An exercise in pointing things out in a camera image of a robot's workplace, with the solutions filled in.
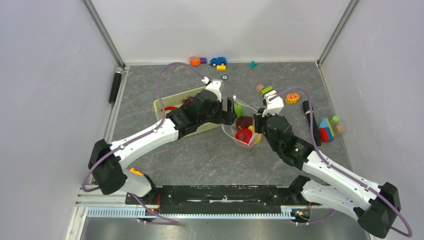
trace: clear plastic bowl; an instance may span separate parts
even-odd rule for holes
[[[235,99],[235,104],[238,104],[239,106],[242,107],[242,111],[243,111],[243,117],[247,116],[247,117],[252,117],[253,119],[253,115],[256,114],[258,112],[257,109],[254,109],[253,107],[249,106],[247,103],[239,100],[239,99]],[[237,120],[234,121],[233,125],[225,125],[222,124],[222,130],[224,131],[224,133],[230,137],[237,146],[242,147],[242,148],[252,148],[255,146],[255,142],[258,139],[258,137],[260,136],[259,133],[252,133],[252,137],[249,141],[249,143],[246,143],[244,141],[240,141],[238,139],[236,139],[236,133],[239,131],[239,128],[237,128],[236,126]]]

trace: white wall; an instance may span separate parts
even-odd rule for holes
[[[397,186],[424,239],[424,2],[360,1],[323,64],[356,172]],[[405,230],[397,219],[396,227]],[[395,232],[388,239],[404,239]]]
[[[92,0],[126,63],[315,61],[349,0]]]
[[[116,66],[80,0],[2,1],[2,240],[61,240]]]

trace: toy vehicle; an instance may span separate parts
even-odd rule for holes
[[[214,57],[210,60],[210,65],[213,67],[216,67],[217,65],[227,65],[227,59],[223,56],[220,57]]]

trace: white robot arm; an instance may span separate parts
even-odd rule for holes
[[[176,141],[187,134],[193,133],[205,123],[232,125],[236,119],[233,98],[227,99],[227,110],[223,110],[221,81],[204,81],[205,90],[198,93],[194,100],[172,110],[162,121],[124,139],[107,144],[100,140],[94,145],[88,168],[103,157],[111,149],[120,148],[109,156],[94,171],[93,176],[103,194],[111,194],[117,190],[146,196],[154,186],[150,178],[138,169],[126,170],[137,158],[149,151]],[[278,113],[283,108],[283,100],[274,95],[266,96],[261,108],[253,117],[255,131],[266,137],[271,149],[289,166],[296,167],[312,174],[329,185],[319,184],[308,177],[298,176],[291,184],[290,190],[295,200],[306,200],[328,206],[357,220],[361,227],[376,236],[385,236],[393,224],[396,214],[368,188],[380,189],[391,203],[400,210],[398,190],[390,183],[380,186],[378,183],[360,177],[330,158],[321,155],[324,163],[314,147],[305,140],[295,136],[286,118]],[[140,140],[141,135],[152,131]],[[335,168],[348,173],[355,179],[366,183],[363,187]]]

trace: yellow basket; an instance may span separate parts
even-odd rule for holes
[[[166,107],[177,107],[179,108],[181,105],[183,105],[183,100],[187,99],[188,97],[194,97],[196,94],[200,93],[203,89],[205,89],[204,86],[199,87],[199,88],[195,88],[192,90],[188,90],[185,92],[181,92],[175,95],[171,95],[171,96],[167,96],[162,98],[163,101],[163,105]],[[159,121],[162,118],[162,111],[161,111],[161,102],[159,101],[159,99],[156,99],[153,102],[153,108],[154,108],[154,113],[156,114],[156,120]],[[211,130],[214,128],[219,127],[220,124],[215,124],[215,123],[205,123],[201,126],[199,126],[197,128],[197,131],[190,133],[188,135],[186,135],[185,137],[191,136],[191,135],[195,135],[195,134],[199,134],[201,132],[207,131],[207,130]]]

